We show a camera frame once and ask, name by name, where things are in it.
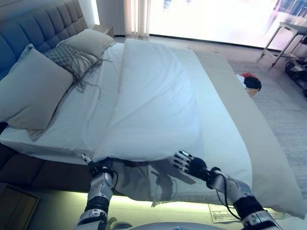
white curtain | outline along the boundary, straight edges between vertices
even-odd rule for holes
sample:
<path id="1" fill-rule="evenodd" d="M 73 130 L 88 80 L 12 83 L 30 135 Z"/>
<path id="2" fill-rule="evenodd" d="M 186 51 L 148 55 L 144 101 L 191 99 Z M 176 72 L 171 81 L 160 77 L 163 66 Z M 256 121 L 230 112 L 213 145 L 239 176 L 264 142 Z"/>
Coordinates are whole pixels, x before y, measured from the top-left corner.
<path id="1" fill-rule="evenodd" d="M 149 37 L 151 0 L 124 0 L 126 35 Z"/>

floor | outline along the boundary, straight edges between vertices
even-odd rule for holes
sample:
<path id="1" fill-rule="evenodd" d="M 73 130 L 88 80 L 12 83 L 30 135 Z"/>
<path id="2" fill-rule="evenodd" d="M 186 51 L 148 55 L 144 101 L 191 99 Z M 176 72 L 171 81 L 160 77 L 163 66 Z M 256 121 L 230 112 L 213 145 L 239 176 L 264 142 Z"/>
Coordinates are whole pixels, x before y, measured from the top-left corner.
<path id="1" fill-rule="evenodd" d="M 124 38 L 117 38 L 117 41 L 123 42 Z M 272 68 L 272 57 L 260 58 L 261 50 L 257 49 L 160 37 L 151 37 L 150 41 L 178 48 L 201 46 L 204 50 L 219 52 L 229 60 L 255 62 L 307 113 L 307 99 L 303 96 L 302 90 L 284 73 L 285 60 L 283 59 Z M 30 230 L 73 229 L 86 205 L 86 194 L 50 190 L 31 190 L 31 192 L 39 195 L 41 201 L 30 222 L 28 228 Z M 120 221 L 130 222 L 132 225 L 155 221 L 213 224 L 207 205 L 180 203 L 179 205 L 163 204 L 155 208 L 150 206 L 149 202 L 137 202 L 128 198 L 115 197 L 111 200 L 109 217 L 116 217 Z M 281 219 L 278 222 L 284 229 L 305 229 L 307 226 L 306 220 L 293 217 Z M 241 229 L 240 223 L 216 224 L 215 226 L 229 230 Z"/>

bright window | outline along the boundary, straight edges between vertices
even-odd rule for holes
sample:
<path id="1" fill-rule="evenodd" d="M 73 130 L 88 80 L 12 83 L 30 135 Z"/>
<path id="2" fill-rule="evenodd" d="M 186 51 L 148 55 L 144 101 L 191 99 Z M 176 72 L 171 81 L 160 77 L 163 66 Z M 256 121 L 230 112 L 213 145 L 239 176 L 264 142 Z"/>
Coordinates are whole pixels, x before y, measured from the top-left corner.
<path id="1" fill-rule="evenodd" d="M 150 33 L 265 47 L 279 22 L 306 25 L 306 0 L 152 0 Z M 281 49 L 291 32 L 280 31 Z"/>

tufted headboard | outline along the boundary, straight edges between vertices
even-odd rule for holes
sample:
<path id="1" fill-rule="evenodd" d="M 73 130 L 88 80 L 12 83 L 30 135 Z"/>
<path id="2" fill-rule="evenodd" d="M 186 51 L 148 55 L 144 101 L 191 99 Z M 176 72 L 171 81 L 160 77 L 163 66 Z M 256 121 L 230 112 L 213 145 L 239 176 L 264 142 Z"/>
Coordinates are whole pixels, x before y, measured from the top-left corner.
<path id="1" fill-rule="evenodd" d="M 24 48 L 32 43 L 42 53 L 87 28 L 78 0 L 57 3 L 0 25 L 0 80 Z"/>

nightstand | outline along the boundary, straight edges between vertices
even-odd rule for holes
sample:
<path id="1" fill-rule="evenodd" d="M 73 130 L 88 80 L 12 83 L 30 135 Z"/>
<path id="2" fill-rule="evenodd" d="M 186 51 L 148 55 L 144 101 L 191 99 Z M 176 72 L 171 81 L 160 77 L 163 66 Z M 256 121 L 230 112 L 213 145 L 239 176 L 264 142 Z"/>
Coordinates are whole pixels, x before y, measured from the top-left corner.
<path id="1" fill-rule="evenodd" d="M 114 30 L 113 30 L 112 26 L 107 26 L 107 25 L 104 25 L 104 24 L 101 24 L 101 25 L 93 24 L 93 25 L 90 25 L 88 28 L 102 32 L 102 33 L 109 35 L 110 37 L 114 38 Z"/>
<path id="2" fill-rule="evenodd" d="M 0 229 L 25 230 L 39 197 L 6 183 L 0 183 Z"/>

